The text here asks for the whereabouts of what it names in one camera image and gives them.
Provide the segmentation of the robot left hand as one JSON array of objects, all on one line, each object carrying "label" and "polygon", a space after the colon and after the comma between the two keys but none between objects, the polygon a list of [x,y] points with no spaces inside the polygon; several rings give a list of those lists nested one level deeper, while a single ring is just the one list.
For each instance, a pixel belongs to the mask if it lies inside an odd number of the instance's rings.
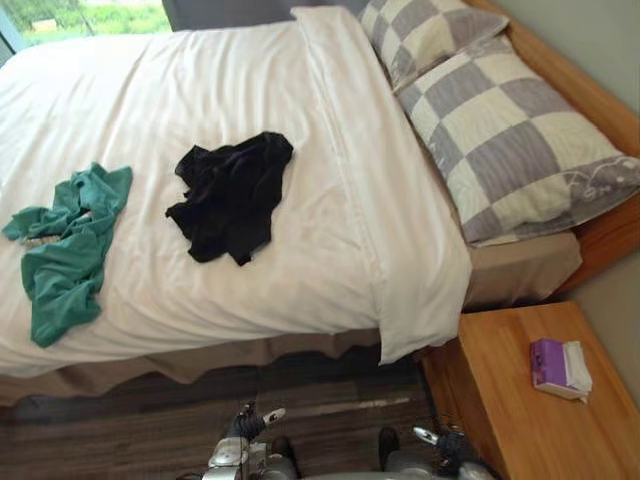
[{"label": "robot left hand", "polygon": [[232,431],[241,438],[251,442],[265,429],[281,421],[287,414],[285,408],[277,408],[266,414],[260,414],[255,402],[245,404],[232,424]]}]

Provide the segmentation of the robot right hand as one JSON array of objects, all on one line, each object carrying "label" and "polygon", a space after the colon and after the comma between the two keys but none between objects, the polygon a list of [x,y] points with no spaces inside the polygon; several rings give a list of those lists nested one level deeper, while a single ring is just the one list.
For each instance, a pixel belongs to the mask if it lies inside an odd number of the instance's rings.
[{"label": "robot right hand", "polygon": [[461,462],[466,445],[466,437],[463,433],[447,431],[436,434],[421,426],[414,426],[412,431],[419,440],[437,452],[439,466],[452,467]]}]

